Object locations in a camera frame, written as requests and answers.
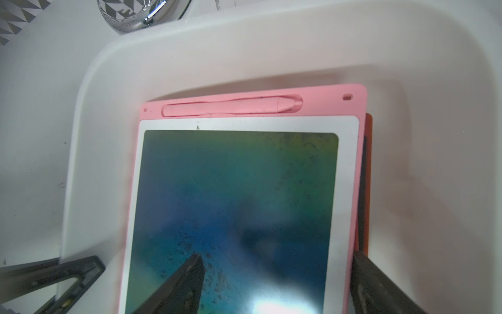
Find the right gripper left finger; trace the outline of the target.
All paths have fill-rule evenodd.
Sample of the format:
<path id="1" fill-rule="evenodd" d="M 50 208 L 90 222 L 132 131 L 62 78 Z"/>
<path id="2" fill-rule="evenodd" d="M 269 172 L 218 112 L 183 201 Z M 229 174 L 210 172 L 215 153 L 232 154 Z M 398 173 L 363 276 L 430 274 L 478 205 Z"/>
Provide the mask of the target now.
<path id="1" fill-rule="evenodd" d="M 133 313 L 197 313 L 204 280 L 202 256 L 194 253 Z"/>

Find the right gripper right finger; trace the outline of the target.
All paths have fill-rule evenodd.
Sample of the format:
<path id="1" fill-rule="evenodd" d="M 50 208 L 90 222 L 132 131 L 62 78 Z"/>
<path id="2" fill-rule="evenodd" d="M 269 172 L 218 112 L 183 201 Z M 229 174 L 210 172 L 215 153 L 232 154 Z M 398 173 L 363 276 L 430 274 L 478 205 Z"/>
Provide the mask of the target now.
<path id="1" fill-rule="evenodd" d="M 361 251 L 353 254 L 350 292 L 356 313 L 426 313 Z"/>

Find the white plastic storage tray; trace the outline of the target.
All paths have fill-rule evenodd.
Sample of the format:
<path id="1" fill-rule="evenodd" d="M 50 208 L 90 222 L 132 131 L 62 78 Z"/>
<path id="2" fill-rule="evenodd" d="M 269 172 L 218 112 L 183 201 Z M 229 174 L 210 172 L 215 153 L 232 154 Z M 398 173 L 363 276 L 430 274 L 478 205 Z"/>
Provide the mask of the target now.
<path id="1" fill-rule="evenodd" d="M 373 117 L 369 255 L 428 313 L 501 312 L 501 24 L 476 1 L 264 1 L 117 37 L 77 96 L 61 256 L 116 313 L 140 105 L 359 83 Z"/>

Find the pink writing tablet colourful screen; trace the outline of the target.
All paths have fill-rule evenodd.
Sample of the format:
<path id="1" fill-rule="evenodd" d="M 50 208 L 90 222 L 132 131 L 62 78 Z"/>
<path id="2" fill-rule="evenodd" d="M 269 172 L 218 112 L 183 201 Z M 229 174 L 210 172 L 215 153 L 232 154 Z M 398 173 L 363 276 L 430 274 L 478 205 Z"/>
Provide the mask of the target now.
<path id="1" fill-rule="evenodd" d="M 273 96 L 303 105 L 162 116 L 165 105 Z M 118 312 L 197 253 L 197 313 L 346 313 L 366 114 L 359 84 L 142 104 Z"/>

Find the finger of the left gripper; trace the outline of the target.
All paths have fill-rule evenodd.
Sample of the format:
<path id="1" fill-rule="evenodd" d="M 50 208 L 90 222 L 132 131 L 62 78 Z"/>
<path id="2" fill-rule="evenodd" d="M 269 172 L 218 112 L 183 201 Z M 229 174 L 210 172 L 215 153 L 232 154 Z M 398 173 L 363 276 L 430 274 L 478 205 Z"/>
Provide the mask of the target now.
<path id="1" fill-rule="evenodd" d="M 73 279 L 62 294 L 54 296 L 37 313 L 68 313 L 88 289 L 104 273 L 105 265 L 98 256 L 61 263 L 59 258 L 1 268 L 1 304 L 26 294 Z"/>

